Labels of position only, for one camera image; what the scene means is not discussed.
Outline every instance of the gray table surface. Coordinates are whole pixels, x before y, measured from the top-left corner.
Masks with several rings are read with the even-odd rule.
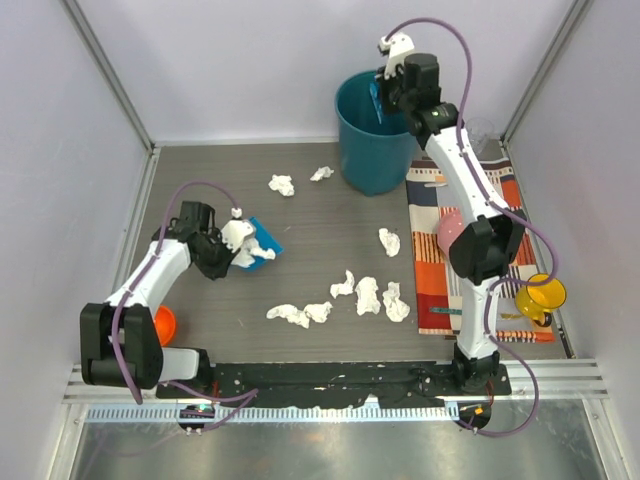
[[[318,167],[336,173],[319,183],[309,181]],[[285,198],[267,184],[272,174],[291,175],[295,196]],[[206,348],[215,361],[306,362],[449,359],[453,342],[418,334],[411,233],[406,191],[366,197],[339,173],[335,143],[165,147],[161,151],[137,245],[135,264],[159,227],[166,204],[182,183],[203,179],[223,184],[236,196],[245,216],[256,216],[284,246],[285,252],[248,273],[233,267],[225,279],[212,282],[196,269],[174,284],[164,304],[175,312],[174,346]],[[230,204],[207,187],[194,187],[182,199],[200,200],[216,210],[219,227],[230,218]],[[378,229],[400,236],[400,254],[388,258]],[[332,283],[351,270],[356,282],[373,276],[382,291],[400,283],[401,298],[411,307],[402,323],[384,313],[359,317],[355,295],[333,300]],[[267,310],[283,303],[303,308],[331,300],[324,324],[308,330],[284,319],[268,320]],[[514,345],[528,359],[564,358],[559,342]]]

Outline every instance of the yellow mug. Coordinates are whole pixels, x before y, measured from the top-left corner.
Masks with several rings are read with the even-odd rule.
[[[542,282],[549,278],[546,273],[537,273],[530,282]],[[551,312],[561,307],[567,300],[567,291],[560,280],[554,278],[546,285],[539,287],[526,286],[516,294],[516,307],[520,313],[542,327],[551,325]]]

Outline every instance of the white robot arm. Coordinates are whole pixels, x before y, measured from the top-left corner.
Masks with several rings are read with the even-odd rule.
[[[104,303],[85,306],[80,314],[85,383],[125,386],[120,371],[123,367],[114,354],[113,342],[118,341],[126,368],[138,388],[150,389],[168,380],[187,380],[188,385],[202,392],[211,388],[211,366],[206,351],[162,348],[153,319],[182,272],[195,264],[207,278],[224,277],[242,243],[255,234],[253,224],[240,218],[233,218],[221,230],[217,229],[214,216],[213,208],[204,203],[183,202],[180,216],[171,220],[160,250],[157,251],[158,230],[144,259],[122,287]],[[132,288],[142,271],[146,273]],[[120,335],[113,339],[113,317],[126,293],[129,296],[120,315]]]
[[[508,208],[482,170],[464,128],[460,133],[469,164],[462,158],[458,111],[440,100],[437,58],[416,53],[413,42],[402,32],[389,40],[383,37],[378,48],[388,56],[376,75],[382,110],[385,114],[404,114],[409,132],[447,179],[464,221],[464,230],[448,252],[463,289],[462,328],[454,350],[454,366],[459,369],[457,378],[463,386],[468,382],[484,385],[499,364],[497,347],[489,340],[489,334],[495,335],[497,302],[489,302],[485,325],[489,287],[506,275],[524,227],[489,205],[478,183],[489,200]],[[520,211],[514,213],[524,217]]]

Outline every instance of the blue bucket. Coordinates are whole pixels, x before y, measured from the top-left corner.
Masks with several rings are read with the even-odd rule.
[[[379,122],[369,92],[374,77],[373,71],[354,75],[342,84],[335,102],[342,175],[369,196],[400,185],[418,150],[402,114],[384,115]]]

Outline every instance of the crumpled tissue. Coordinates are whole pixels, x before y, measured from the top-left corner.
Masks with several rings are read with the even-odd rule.
[[[356,286],[356,294],[358,302],[356,303],[356,311],[358,315],[364,315],[367,312],[380,312],[380,301],[378,300],[378,284],[373,277],[364,277]]]
[[[347,281],[344,283],[334,283],[329,287],[329,293],[333,298],[338,298],[338,295],[351,295],[353,293],[353,286],[356,283],[356,279],[353,277],[353,273],[349,270],[345,272],[347,274]]]
[[[331,302],[310,303],[304,307],[304,313],[314,322],[324,323],[327,321],[331,308],[333,308]]]
[[[401,322],[409,312],[411,308],[409,305],[400,300],[400,284],[396,282],[389,282],[388,290],[386,292],[382,292],[382,301],[384,302],[384,307],[387,310],[387,317],[392,322]]]
[[[273,307],[267,312],[267,318],[269,320],[276,317],[281,317],[286,319],[289,323],[294,323],[296,325],[300,325],[301,327],[309,328],[309,317],[307,317],[304,312],[301,312],[293,305],[278,305],[277,307]]]
[[[235,256],[233,260],[231,260],[231,265],[237,265],[238,267],[247,268],[255,263],[255,259],[253,257],[260,257],[266,260],[273,260],[276,258],[276,252],[273,248],[269,248],[264,250],[260,247],[258,240],[255,238],[247,238],[244,242],[242,242],[242,246],[240,247],[240,251]]]
[[[320,167],[318,170],[316,170],[316,173],[313,174],[310,180],[312,182],[319,182],[323,178],[329,178],[331,175],[333,175],[333,172],[334,170],[329,167]]]
[[[289,175],[272,175],[269,188],[274,192],[280,192],[283,197],[292,197],[295,193]]]
[[[386,228],[381,228],[378,230],[378,237],[388,256],[395,257],[400,252],[400,237],[398,235]]]

